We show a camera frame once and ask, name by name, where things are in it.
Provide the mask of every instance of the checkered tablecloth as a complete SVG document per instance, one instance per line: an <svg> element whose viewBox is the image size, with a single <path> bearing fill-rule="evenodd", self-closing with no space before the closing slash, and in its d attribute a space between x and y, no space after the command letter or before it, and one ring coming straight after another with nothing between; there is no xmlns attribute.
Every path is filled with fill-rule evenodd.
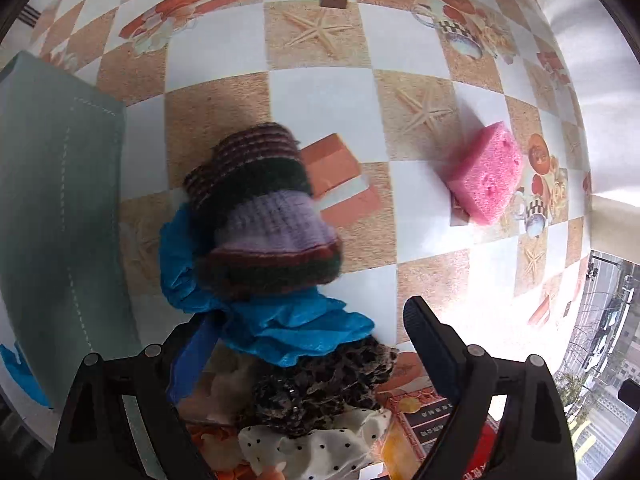
<svg viewBox="0 0 640 480"><path fill-rule="evenodd" d="M277 121L301 147L337 132L382 199L373 216L340 229L344 273L325 293L403 348L401 308L420 294L467 342L516 359L535 351L553 370L590 250L589 165L538 4L347 1L234 0L199 12L173 0L56 0L42 13L32 53L127 105L120 238L143 343L181 319L160 293L157 253L184 175L226 135ZM440 18L452 24L446 35ZM496 121L528 163L500 223L481 228L460 220L438 175ZM547 297L540 326L531 320Z"/></svg>

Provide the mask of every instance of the striped knitted fabric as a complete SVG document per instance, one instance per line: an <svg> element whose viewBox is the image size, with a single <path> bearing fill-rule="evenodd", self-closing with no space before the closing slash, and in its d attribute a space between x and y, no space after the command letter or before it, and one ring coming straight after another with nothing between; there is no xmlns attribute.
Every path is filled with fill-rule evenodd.
<svg viewBox="0 0 640 480"><path fill-rule="evenodd" d="M227 137L184 188L197 228L214 239L198 280L222 298L291 292L340 273L340 239L315 211L296 141L279 124Z"/></svg>

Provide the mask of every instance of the white polka dot cloth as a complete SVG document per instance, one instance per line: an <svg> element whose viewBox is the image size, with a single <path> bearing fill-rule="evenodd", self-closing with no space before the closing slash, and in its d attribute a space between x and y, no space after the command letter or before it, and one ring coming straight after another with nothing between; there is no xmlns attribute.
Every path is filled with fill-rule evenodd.
<svg viewBox="0 0 640 480"><path fill-rule="evenodd" d="M238 434L240 449L254 472L286 462L287 480L343 478L372 462L369 451L389 426L389 410L350 408L334 420L330 430L314 430L288 438L267 426L251 426Z"/></svg>

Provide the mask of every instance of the green towel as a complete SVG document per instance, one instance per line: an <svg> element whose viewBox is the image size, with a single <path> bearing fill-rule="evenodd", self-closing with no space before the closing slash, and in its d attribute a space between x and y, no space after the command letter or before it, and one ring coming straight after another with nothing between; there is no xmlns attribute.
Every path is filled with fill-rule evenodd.
<svg viewBox="0 0 640 480"><path fill-rule="evenodd" d="M0 293L61 412L82 358L140 352L118 249L124 105L18 54L0 72Z"/></svg>

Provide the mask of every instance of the pink sponge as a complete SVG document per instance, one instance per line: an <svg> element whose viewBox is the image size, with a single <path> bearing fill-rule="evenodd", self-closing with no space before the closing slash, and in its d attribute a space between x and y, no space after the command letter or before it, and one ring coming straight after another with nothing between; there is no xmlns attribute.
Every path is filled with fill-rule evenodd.
<svg viewBox="0 0 640 480"><path fill-rule="evenodd" d="M504 123L483 128L447 186L480 225L498 221L522 175L520 147Z"/></svg>

